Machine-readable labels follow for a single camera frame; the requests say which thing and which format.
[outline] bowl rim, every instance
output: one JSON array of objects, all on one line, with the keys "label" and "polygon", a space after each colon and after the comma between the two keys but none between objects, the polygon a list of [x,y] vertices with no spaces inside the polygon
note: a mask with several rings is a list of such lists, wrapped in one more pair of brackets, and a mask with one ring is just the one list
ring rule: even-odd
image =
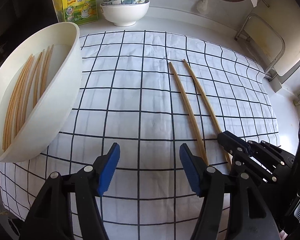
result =
[{"label": "bowl rim", "polygon": [[146,3],[149,3],[150,1],[149,0],[146,0],[144,3],[133,3],[133,4],[104,4],[104,2],[100,3],[100,6],[102,7],[123,7],[123,6],[131,6],[131,5],[141,5],[141,4],[146,4]]},{"label": "bowl rim", "polygon": [[34,112],[35,112],[35,111],[43,104],[43,102],[45,101],[45,98],[47,97],[47,94],[48,94],[48,93],[51,93],[51,92],[50,92],[50,91],[51,91],[51,86],[52,86],[52,84],[54,83],[54,81],[58,78],[58,76],[61,75],[62,72],[65,71],[64,69],[65,69],[66,62],[68,61],[71,52],[73,52],[73,51],[75,50],[75,46],[74,46],[74,45],[76,44],[76,42],[79,41],[80,29],[79,29],[79,27],[78,27],[77,24],[72,23],[72,22],[60,22],[60,23],[55,23],[55,24],[49,25],[49,26],[47,26],[47,27],[45,27],[45,28],[42,28],[41,30],[35,32],[35,33],[32,34],[30,37],[28,37],[27,39],[25,39],[25,40],[24,40],[21,44],[19,44],[19,45],[13,50],[13,52],[6,58],[6,60],[7,60],[7,59],[15,52],[16,49],[18,49],[18,48],[21,47],[23,44],[25,44],[26,42],[28,42],[29,39],[31,39],[31,38],[33,38],[34,36],[36,36],[37,33],[39,33],[39,32],[45,32],[45,31],[47,31],[47,29],[53,28],[54,25],[60,25],[60,24],[63,24],[63,25],[65,25],[65,24],[67,24],[67,25],[71,24],[71,25],[74,27],[74,30],[75,30],[75,38],[74,38],[74,42],[73,42],[73,44],[72,44],[72,47],[71,47],[70,51],[68,52],[68,55],[66,56],[65,60],[64,60],[63,63],[61,64],[60,68],[58,69],[57,73],[54,75],[54,77],[52,78],[51,82],[50,82],[49,85],[47,86],[45,92],[44,92],[43,95],[39,98],[39,100],[38,100],[37,104],[35,105],[35,107],[32,109],[32,111],[31,111],[31,113],[29,114],[28,118],[26,119],[24,125],[21,127],[19,133],[16,135],[16,137],[14,138],[14,140],[11,142],[11,144],[10,144],[10,146],[7,148],[7,150],[4,151],[4,152],[2,152],[2,154],[0,155],[0,162],[1,162],[2,160],[4,160],[4,159],[7,157],[7,155],[10,154],[11,151],[13,151],[13,148],[14,148],[14,147],[13,147],[13,146],[14,146],[13,142],[14,142],[14,141],[17,141],[18,138],[21,136],[20,134],[22,134],[22,133],[24,132],[24,130],[25,130],[26,127],[27,127],[27,124],[31,121],[31,118],[32,118],[32,116],[34,115]]}]

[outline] white tablecloth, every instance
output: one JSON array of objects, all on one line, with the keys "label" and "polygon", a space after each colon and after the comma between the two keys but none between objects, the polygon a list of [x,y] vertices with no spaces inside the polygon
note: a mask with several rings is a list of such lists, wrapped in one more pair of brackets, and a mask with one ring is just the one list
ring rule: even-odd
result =
[{"label": "white tablecloth", "polygon": [[[75,173],[117,142],[117,169],[109,190],[97,198],[109,238],[190,239],[203,198],[190,189],[179,147],[186,142],[197,154],[196,140],[168,62],[186,90],[209,163],[223,173],[225,159],[216,132],[182,60],[198,77],[222,130],[279,145],[277,121],[261,83],[262,68],[229,49],[171,33],[91,33],[80,42],[81,89],[60,133],[36,158],[0,163],[5,207],[24,220],[53,171]],[[82,239],[71,197],[75,238]],[[226,235],[228,207],[226,194],[220,240]]]}]

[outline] metal screw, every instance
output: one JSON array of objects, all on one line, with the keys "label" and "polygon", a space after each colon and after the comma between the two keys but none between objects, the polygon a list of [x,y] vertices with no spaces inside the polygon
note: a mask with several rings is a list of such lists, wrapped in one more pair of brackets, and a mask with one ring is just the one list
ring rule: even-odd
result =
[{"label": "metal screw", "polygon": [[214,173],[215,171],[216,171],[216,169],[214,167],[209,166],[207,168],[207,172]]},{"label": "metal screw", "polygon": [[240,176],[241,176],[241,178],[243,178],[243,179],[248,179],[249,178],[249,175],[247,174],[247,173],[241,173],[240,174]]},{"label": "metal screw", "polygon": [[59,176],[59,173],[57,173],[56,171],[50,174],[50,177],[51,177],[52,179],[55,179],[55,178],[58,177],[58,176]]},{"label": "metal screw", "polygon": [[83,168],[83,170],[84,170],[85,172],[90,172],[90,171],[93,170],[93,167],[92,167],[92,166],[85,166],[85,167]]}]

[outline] black grid line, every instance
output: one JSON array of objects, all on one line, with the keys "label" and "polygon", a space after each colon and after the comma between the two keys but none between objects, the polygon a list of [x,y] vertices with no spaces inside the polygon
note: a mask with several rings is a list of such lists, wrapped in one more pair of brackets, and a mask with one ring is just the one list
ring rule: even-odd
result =
[{"label": "black grid line", "polygon": [[7,191],[5,191],[2,187],[0,187],[0,189],[2,189],[3,192],[5,192],[6,194],[8,194],[17,204],[19,204],[20,206],[23,206],[25,209],[30,210],[28,207],[24,206],[23,204],[21,204],[20,202],[18,202],[13,196],[11,196]]},{"label": "black grid line", "polygon": [[12,214],[14,214],[16,217],[18,217],[19,215],[16,213],[16,212],[14,212],[12,209],[8,209]]},{"label": "black grid line", "polygon": [[[274,117],[272,116],[272,107],[271,107],[271,109],[270,109],[269,106],[267,106],[267,107],[268,107],[269,112],[270,112],[270,115],[271,115],[273,131],[275,132],[273,119],[276,119],[276,118],[274,118]],[[275,135],[276,145],[278,145],[278,138],[277,138],[277,135],[276,135],[276,134],[274,134],[274,135]]]},{"label": "black grid line", "polygon": [[[207,58],[206,58],[206,47],[207,47],[207,44],[206,42],[204,42],[204,60],[206,61],[206,64],[208,66],[208,63],[207,63]],[[220,105],[220,109],[221,109],[221,114],[222,114],[222,119],[223,119],[223,124],[224,124],[224,128],[226,130],[226,121],[225,121],[225,118],[224,118],[224,115],[223,115],[223,110],[222,110],[222,106],[221,106],[221,101],[220,101],[220,97],[219,97],[219,94],[218,94],[218,91],[217,91],[217,87],[216,87],[216,83],[214,81],[214,78],[212,76],[212,73],[211,73],[211,70],[210,70],[210,67],[208,66],[208,70],[209,70],[209,73],[211,75],[211,78],[212,78],[212,81],[213,81],[213,85],[214,85],[214,89],[216,90],[216,94],[217,94],[217,97],[218,97],[218,100],[219,100],[219,105]]]},{"label": "black grid line", "polygon": [[141,108],[142,108],[142,81],[143,81],[143,63],[145,55],[145,40],[146,30],[143,36],[143,47],[142,47],[142,63],[141,63],[141,80],[140,80],[140,100],[139,100],[139,127],[138,127],[138,171],[137,171],[137,212],[138,212],[138,240],[140,240],[140,137],[141,137]]},{"label": "black grid line", "polygon": [[6,174],[6,163],[4,163],[4,184],[6,187],[7,204],[8,204],[8,208],[10,210],[9,200],[8,200],[8,192],[7,192],[7,176],[5,174]]},{"label": "black grid line", "polygon": [[48,155],[49,155],[49,146],[47,147],[46,170],[45,170],[45,173],[44,173],[44,179],[47,179]]},{"label": "black grid line", "polygon": [[172,106],[172,94],[171,94],[171,81],[170,81],[170,69],[169,69],[169,62],[168,62],[168,54],[167,54],[167,33],[164,35],[164,47],[166,53],[166,63],[167,63],[167,70],[168,70],[168,81],[169,81],[169,90],[170,90],[170,107],[171,107],[171,123],[172,123],[172,147],[173,147],[173,239],[176,240],[176,143],[175,143],[175,131],[174,131],[174,120],[173,120],[173,106]]},{"label": "black grid line", "polygon": [[[222,69],[223,69],[223,71],[224,71],[225,69],[224,69],[224,67],[223,67],[222,60],[221,60],[221,59],[220,59],[220,64],[221,64],[221,67],[222,67]],[[238,106],[237,98],[235,97],[235,94],[234,94],[234,92],[233,92],[233,88],[232,88],[232,86],[231,86],[231,83],[230,83],[229,78],[228,78],[227,75],[226,75],[226,78],[227,78],[227,80],[228,80],[228,83],[229,83],[229,85],[230,85],[232,94],[233,94],[234,99],[235,99],[235,104],[236,104],[236,106],[237,106],[238,114],[239,114],[239,118],[240,118],[240,124],[241,124],[241,128],[242,128],[242,133],[243,133],[243,136],[244,136],[244,129],[243,129],[243,125],[242,125],[242,120],[241,120],[241,115],[240,115],[240,111],[239,111],[239,106]]]},{"label": "black grid line", "polygon": [[[143,32],[143,31],[127,31],[127,30],[124,30],[125,32],[127,32],[127,33],[129,33],[129,32]],[[184,35],[182,35],[182,34],[176,34],[176,33],[169,33],[169,32],[160,32],[160,31],[146,31],[146,32],[148,32],[148,33],[167,33],[167,34],[173,34],[173,35],[178,35],[178,36],[184,36]],[[114,32],[107,32],[107,33],[123,33],[123,31],[114,31]],[[83,36],[81,36],[81,37],[79,37],[79,38],[83,38],[83,37],[87,37],[87,36],[93,36],[93,35],[98,35],[98,34],[103,34],[103,32],[102,33],[94,33],[94,34],[87,34],[87,35],[83,35]],[[220,45],[218,45],[218,44],[215,44],[215,43],[213,43],[213,42],[207,42],[207,43],[210,43],[210,44],[213,44],[213,45],[217,45],[217,46],[220,46]],[[235,54],[238,54],[238,55],[241,55],[241,56],[243,56],[243,57],[245,57],[245,55],[242,55],[242,54],[240,54],[240,53],[238,53],[238,52],[234,52]]]},{"label": "black grid line", "polygon": [[[77,110],[77,111],[99,111],[99,112],[106,112],[106,109],[92,109],[92,108],[72,108],[72,110]],[[168,114],[168,115],[184,115],[188,116],[189,114],[184,114],[184,113],[169,113],[169,112],[158,112],[158,111],[145,111],[145,110],[108,110],[108,112],[116,112],[116,113],[149,113],[149,114]],[[206,116],[210,117],[211,115],[209,114],[194,114],[194,116]],[[252,116],[231,116],[231,115],[216,115],[216,117],[228,117],[228,118],[254,118],[254,119],[276,119],[274,117],[252,117]]]},{"label": "black grid line", "polygon": [[[87,89],[110,89],[110,87],[91,87],[91,88],[85,88],[85,90]],[[124,90],[140,90],[139,88],[118,88],[118,87],[113,87],[112,89],[124,89]],[[143,90],[156,90],[156,91],[163,91],[163,92],[171,92],[171,93],[178,93],[180,94],[179,91],[169,91],[169,90],[165,90],[165,89],[154,89],[154,88],[143,88]],[[200,94],[196,94],[196,93],[191,93],[191,92],[186,92],[187,95],[199,95]],[[222,97],[222,96],[214,96],[214,95],[206,95],[207,97],[215,97],[215,98],[224,98],[224,99],[229,99],[227,97]],[[239,99],[237,98],[237,101],[243,101],[243,102],[250,102],[250,103],[257,103],[257,104],[262,104],[264,106],[271,106],[265,103],[261,103],[261,102],[254,102],[254,101],[249,101],[249,100],[245,100],[245,99]]]},{"label": "black grid line", "polygon": [[[106,35],[106,32],[104,32],[104,34],[103,34],[101,43],[103,42],[103,40],[104,40],[104,38],[105,38],[105,35]],[[98,56],[98,54],[99,54],[99,52],[100,52],[100,49],[101,49],[101,46],[100,46],[100,48],[99,48],[99,50],[98,50],[98,52],[97,52],[97,55],[96,55],[95,60],[94,60],[94,63],[93,63],[93,65],[92,65],[92,67],[91,67],[91,71],[93,70],[94,64],[96,63],[97,56]],[[88,76],[88,78],[87,78],[86,84],[85,84],[85,86],[84,86],[85,88],[86,88],[87,85],[88,85],[90,76],[91,76],[91,72],[89,73],[89,76]],[[81,95],[81,99],[80,99],[80,103],[79,103],[79,108],[80,108],[81,103],[82,103],[82,99],[83,99],[83,96],[84,96],[84,92],[85,92],[85,89],[83,90],[82,95]],[[77,111],[77,114],[76,114],[76,117],[75,117],[73,133],[75,133],[75,128],[76,128],[76,124],[77,124],[78,114],[79,114],[79,111]],[[71,140],[69,174],[71,173],[71,162],[72,162],[73,140],[74,140],[74,135],[72,136],[72,140]]]},{"label": "black grid line", "polygon": [[[187,62],[189,62],[188,51],[187,51],[187,36],[185,36],[185,37],[186,37],[186,56],[187,56]],[[194,80],[192,80],[192,82],[193,82],[193,86],[194,86],[194,92],[196,93],[197,104],[198,104],[198,109],[199,109],[199,116],[200,116],[201,129],[202,129],[203,146],[204,146],[204,149],[206,149],[206,141],[205,141],[205,138],[204,138],[204,127],[203,127],[203,121],[202,121],[202,116],[203,115],[201,114],[201,107],[200,107],[200,103],[199,103],[199,95],[198,95],[197,87],[194,83]]]},{"label": "black grid line", "polygon": [[[97,56],[97,58],[100,58],[100,57],[114,57],[114,56]],[[142,58],[142,56],[136,56],[136,55],[121,55],[121,57],[139,57],[139,58]],[[169,58],[166,59],[166,58],[162,58],[162,57],[144,56],[144,58],[153,58],[153,59],[162,59],[162,60],[168,60],[168,61],[183,62],[183,60],[176,60],[176,59],[169,59]],[[189,62],[189,63],[190,63],[190,64],[194,64],[194,65],[198,65],[198,66],[204,66],[204,67],[207,67],[207,65],[202,65],[202,64],[198,64],[198,63],[194,63],[194,62]],[[137,71],[137,72],[140,72],[140,71],[138,71],[138,70],[125,70],[125,69],[122,69],[122,71]],[[237,74],[234,74],[234,75],[237,75],[238,77],[243,77],[243,78],[247,78],[247,79],[249,79],[249,80],[252,80],[252,79],[250,79],[249,77],[245,77],[245,76],[239,75],[238,73],[237,73]]]},{"label": "black grid line", "polygon": [[[106,135],[106,123],[107,123],[107,117],[108,117],[108,112],[109,112],[110,98],[111,98],[111,92],[112,92],[112,87],[113,87],[113,83],[114,83],[114,77],[115,77],[115,73],[116,73],[116,70],[117,70],[117,67],[118,67],[118,62],[119,62],[120,53],[121,53],[121,49],[122,49],[122,44],[123,44],[123,39],[124,39],[124,33],[125,33],[125,31],[123,31],[122,41],[121,41],[120,50],[119,50],[119,55],[118,55],[117,63],[116,63],[115,68],[114,68],[112,82],[111,82],[111,87],[110,87],[110,91],[109,91],[109,98],[108,98],[108,104],[107,104],[105,124],[104,124],[104,128],[103,128],[101,155],[103,155],[103,153],[104,153],[104,143],[105,143],[105,135]],[[101,215],[101,220],[103,221],[102,197],[100,197],[100,209],[101,209],[101,214],[100,214]]]},{"label": "black grid line", "polygon": [[[234,70],[235,70],[236,73],[238,73],[238,72],[237,72],[237,68],[236,68],[236,64],[234,64]],[[251,114],[252,114],[252,117],[253,117],[254,127],[255,127],[255,129],[256,129],[256,133],[258,133],[258,132],[257,132],[257,126],[256,126],[255,117],[254,117],[254,114],[253,114],[253,111],[252,111],[252,107],[251,107],[251,103],[252,103],[252,102],[249,100],[248,93],[247,93],[245,87],[243,87],[243,89],[244,89],[244,92],[246,93],[246,96],[247,96],[247,99],[248,99],[248,102],[249,102]]]},{"label": "black grid line", "polygon": [[259,102],[259,104],[260,104],[260,109],[261,109],[263,121],[265,122],[266,132],[268,133],[268,129],[267,129],[267,125],[266,125],[266,120],[264,119],[265,116],[264,116],[264,114],[263,114],[263,110],[262,110],[262,106],[261,106],[260,100],[259,100],[259,98],[258,98],[258,96],[257,96],[257,93],[256,93],[255,91],[254,91],[254,94],[256,95],[256,98],[258,99],[258,102]]},{"label": "black grid line", "polygon": [[[17,199],[17,186],[16,186],[16,183],[15,183],[15,181],[16,181],[16,167],[17,166],[14,163],[14,182],[13,183],[14,183],[14,192],[16,193],[16,199]],[[19,216],[21,217],[18,204],[16,206],[17,206],[17,209],[18,209]]]},{"label": "black grid line", "polygon": [[[89,134],[80,134],[80,133],[68,133],[68,132],[59,132],[59,133],[63,133],[63,134],[69,134],[69,135],[77,135],[77,136],[83,136],[83,137],[94,137],[94,138],[103,138],[103,136],[99,136],[99,135],[89,135]],[[238,136],[239,138],[246,138],[246,137],[257,137],[257,136],[261,136],[261,135],[267,135],[267,134],[275,134],[275,133],[279,133],[279,132],[272,132],[272,133],[260,133],[260,134],[254,134],[254,135],[246,135],[246,136]],[[105,139],[118,139],[118,140],[138,140],[138,138],[128,138],[128,137],[112,137],[112,136],[105,136],[104,137]],[[153,141],[153,142],[162,142],[162,141],[165,141],[165,142],[172,142],[173,140],[172,139],[143,139],[141,138],[140,139],[141,141]],[[175,139],[174,141],[176,142],[194,142],[196,141],[197,139]],[[215,141],[217,140],[217,138],[206,138],[204,139],[205,141]],[[59,158],[59,157],[55,157],[55,156],[50,156],[49,157],[51,158],[55,158],[55,159],[60,159],[60,160],[66,160],[66,161],[69,161],[67,159],[63,159],[63,158]]]},{"label": "black grid line", "polygon": [[[108,69],[98,69],[98,70],[92,70],[92,71],[82,71],[82,73],[90,73],[90,72],[104,72],[104,71],[109,71]],[[117,69],[116,71],[133,71],[133,72],[141,72],[141,70],[138,70],[138,69]],[[151,70],[143,70],[143,73],[160,73],[160,74],[169,74],[169,75],[173,75],[172,73],[168,73],[166,71],[151,71]],[[184,75],[184,74],[178,74],[178,76],[181,76],[181,77],[191,77],[190,75]],[[208,78],[203,78],[203,77],[197,77],[197,79],[201,79],[201,80],[209,80],[209,81],[212,81],[212,79],[208,79]],[[222,82],[220,80],[215,80],[215,82],[218,82],[218,83],[222,83],[222,84],[230,84],[232,86],[236,86],[236,87],[244,87],[244,86],[240,86],[240,85],[237,85],[237,84],[231,84],[229,81],[228,83],[226,82]],[[262,93],[262,94],[265,94],[267,95],[267,93],[265,92],[262,92],[262,91],[257,91],[258,93]]]},{"label": "black grid line", "polygon": [[2,175],[4,175],[5,178],[7,178],[7,179],[10,180],[11,182],[13,182],[16,186],[18,186],[19,188],[21,188],[23,191],[27,192],[30,196],[36,197],[35,195],[31,194],[31,193],[28,191],[28,189],[24,189],[23,187],[21,187],[21,186],[20,186],[19,184],[17,184],[15,181],[13,181],[11,178],[9,178],[6,174],[3,174],[1,171],[0,171],[0,173],[1,173]]}]

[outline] yellow seasoning pouch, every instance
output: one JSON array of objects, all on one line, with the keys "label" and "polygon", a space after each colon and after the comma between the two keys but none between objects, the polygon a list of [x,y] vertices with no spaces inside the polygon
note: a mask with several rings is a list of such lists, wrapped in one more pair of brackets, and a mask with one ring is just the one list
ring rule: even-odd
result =
[{"label": "yellow seasoning pouch", "polygon": [[98,20],[96,0],[62,0],[65,22],[77,25]]}]

